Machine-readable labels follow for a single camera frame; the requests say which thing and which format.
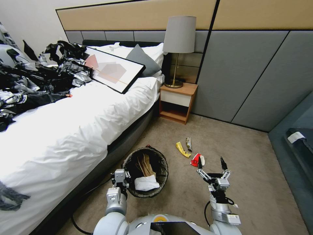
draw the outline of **floor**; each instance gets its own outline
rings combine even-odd
[[[175,147],[180,141],[186,149],[187,136],[191,137],[192,156],[201,153],[205,157],[204,171],[221,172],[220,156],[232,171],[227,196],[239,206],[232,211],[240,215],[242,234],[308,234],[267,134],[197,115],[190,115],[187,125],[154,118],[129,152],[150,144],[165,155],[169,166],[168,181],[159,195],[142,199],[128,194],[129,222],[149,213],[167,213],[208,228],[203,215],[209,200],[206,183]],[[111,186],[109,182],[96,190],[77,209],[75,219],[85,231],[92,232],[104,216],[105,194]],[[207,215],[212,221],[210,210]],[[61,234],[81,233],[68,220]]]

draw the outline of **table lamp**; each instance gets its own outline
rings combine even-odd
[[[183,82],[175,79],[179,53],[192,53],[195,51],[196,17],[171,16],[167,22],[163,51],[177,53],[173,79],[165,82],[165,86],[179,88]]]

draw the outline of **gray pillow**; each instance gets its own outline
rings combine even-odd
[[[131,50],[126,59],[146,66],[146,69],[139,75],[140,77],[151,77],[161,70],[161,67],[138,44]]]

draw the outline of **framed picture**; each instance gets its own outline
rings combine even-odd
[[[90,47],[87,47],[85,53],[89,54],[85,65],[94,70],[92,79],[121,94],[125,94],[145,70],[142,64]]]

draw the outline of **wastebasket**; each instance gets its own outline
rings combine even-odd
[[[152,170],[156,173],[156,181],[160,185],[160,187],[151,189],[149,191],[140,191],[135,189],[135,179],[144,176],[142,171],[136,167],[137,156],[141,156],[144,153],[149,156]],[[128,191],[135,197],[147,198],[158,195],[164,187],[169,176],[169,168],[164,155],[151,146],[136,149],[131,154],[129,154],[123,163],[123,168],[130,173],[131,182],[129,184]]]

